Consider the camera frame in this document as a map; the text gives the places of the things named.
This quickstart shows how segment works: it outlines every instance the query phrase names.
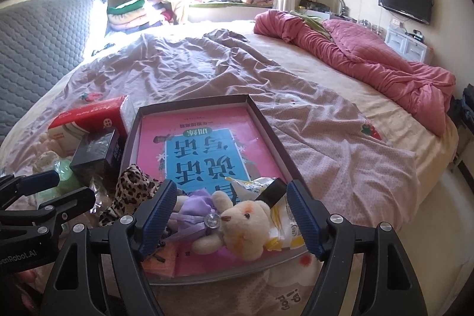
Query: blue gripper pad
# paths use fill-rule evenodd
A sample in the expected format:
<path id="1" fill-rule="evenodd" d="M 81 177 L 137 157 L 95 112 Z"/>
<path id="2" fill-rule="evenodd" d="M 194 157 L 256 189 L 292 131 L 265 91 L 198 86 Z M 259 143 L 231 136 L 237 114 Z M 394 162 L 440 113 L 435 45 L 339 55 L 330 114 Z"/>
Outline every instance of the blue gripper pad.
<path id="1" fill-rule="evenodd" d="M 164 228 L 176 205 L 178 190 L 171 180 L 165 180 L 151 200 L 144 201 L 134 213 L 137 219 L 134 240 L 141 261 L 154 253 Z"/>
<path id="2" fill-rule="evenodd" d="M 326 251 L 321 242 L 321 228 L 314 213 L 316 200 L 309 195 L 299 181 L 292 181 L 288 184 L 286 198 L 308 251 L 316 258 L 322 259 Z M 321 213 L 321 216 L 327 218 L 328 214 Z"/>

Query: snack bag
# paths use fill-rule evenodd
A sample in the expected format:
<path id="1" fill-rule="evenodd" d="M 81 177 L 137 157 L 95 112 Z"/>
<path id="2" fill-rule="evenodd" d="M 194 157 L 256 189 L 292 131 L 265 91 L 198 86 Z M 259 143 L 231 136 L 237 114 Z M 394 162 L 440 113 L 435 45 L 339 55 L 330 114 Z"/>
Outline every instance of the snack bag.
<path id="1" fill-rule="evenodd" d="M 260 177 L 253 181 L 242 181 L 226 178 L 232 184 L 241 201 L 254 201 L 267 187 L 275 181 L 269 177 Z M 270 210 L 273 226 L 270 229 L 270 240 L 265 244 L 269 251 L 296 249 L 304 245 L 300 229 L 288 205 L 286 194 Z"/>

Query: white drawer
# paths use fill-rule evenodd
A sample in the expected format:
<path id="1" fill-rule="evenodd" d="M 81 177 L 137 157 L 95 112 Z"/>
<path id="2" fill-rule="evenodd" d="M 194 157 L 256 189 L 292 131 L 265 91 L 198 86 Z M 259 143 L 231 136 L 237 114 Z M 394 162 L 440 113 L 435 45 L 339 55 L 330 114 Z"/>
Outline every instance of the white drawer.
<path id="1" fill-rule="evenodd" d="M 405 58 L 407 60 L 413 60 L 416 62 L 423 62 L 426 55 L 426 46 L 421 46 L 413 41 L 408 41 L 407 48 L 405 50 Z"/>
<path id="2" fill-rule="evenodd" d="M 405 43 L 405 39 L 397 33 L 393 31 L 389 31 L 387 37 L 385 39 L 385 43 L 394 49 L 396 52 L 402 53 L 403 52 L 403 45 Z"/>
<path id="3" fill-rule="evenodd" d="M 305 14 L 307 16 L 317 16 L 318 18 L 321 18 L 323 21 L 327 21 L 328 19 L 331 19 L 331 15 L 328 12 L 319 12 L 319 11 L 313 11 L 313 10 L 303 10 L 301 11 L 301 14 Z"/>

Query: beige mattress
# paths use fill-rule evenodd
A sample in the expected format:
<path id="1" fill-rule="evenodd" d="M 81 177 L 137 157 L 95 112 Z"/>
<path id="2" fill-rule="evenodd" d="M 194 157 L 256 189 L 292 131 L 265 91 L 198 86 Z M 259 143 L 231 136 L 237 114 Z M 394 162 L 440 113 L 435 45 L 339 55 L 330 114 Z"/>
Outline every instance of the beige mattress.
<path id="1" fill-rule="evenodd" d="M 446 117 L 447 130 L 442 138 L 438 138 L 413 117 L 400 108 L 394 102 L 388 100 L 372 87 L 352 79 L 330 68 L 319 61 L 309 53 L 295 46 L 287 45 L 283 41 L 267 38 L 252 33 L 253 24 L 250 22 L 232 22 L 232 23 L 196 23 L 182 26 L 170 26 L 158 28 L 155 33 L 169 36 L 172 39 L 179 39 L 183 36 L 202 36 L 216 28 L 228 28 L 229 30 L 245 35 L 250 44 L 269 59 L 276 61 L 289 71 L 329 87 L 339 93 L 349 101 L 352 101 L 359 110 L 371 120 L 378 131 L 383 132 L 385 136 L 393 143 L 396 148 L 410 150 L 416 153 L 416 170 L 420 182 L 420 194 L 418 204 L 420 204 L 438 183 L 448 163 L 452 160 L 457 147 L 457 130 L 449 118 Z M 113 52 L 117 48 L 111 48 L 107 52 Z M 6 137 L 0 148 L 0 165 L 8 157 L 9 151 L 14 147 L 19 134 L 22 133 L 30 123 L 32 123 L 51 100 L 61 92 L 65 87 L 70 74 L 65 76 L 50 92 L 41 98 L 32 109 L 15 125 Z M 418 272 L 418 275 L 426 274 L 426 271 Z M 349 286 L 349 291 L 355 295 L 357 278 L 351 279 L 353 285 Z M 426 280 L 420 279 L 423 291 Z M 437 292 L 438 299 L 430 299 L 430 294 L 425 292 L 428 309 L 433 315 L 439 310 L 439 297 L 442 293 Z"/>

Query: stacked blankets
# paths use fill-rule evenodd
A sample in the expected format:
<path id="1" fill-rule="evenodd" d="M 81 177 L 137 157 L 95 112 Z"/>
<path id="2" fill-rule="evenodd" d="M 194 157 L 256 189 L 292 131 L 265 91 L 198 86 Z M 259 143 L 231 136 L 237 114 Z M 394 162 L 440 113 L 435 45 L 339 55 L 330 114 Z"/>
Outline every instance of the stacked blankets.
<path id="1" fill-rule="evenodd" d="M 132 33 L 148 27 L 169 24 L 174 14 L 162 0 L 131 0 L 107 9 L 108 24 L 112 30 Z"/>

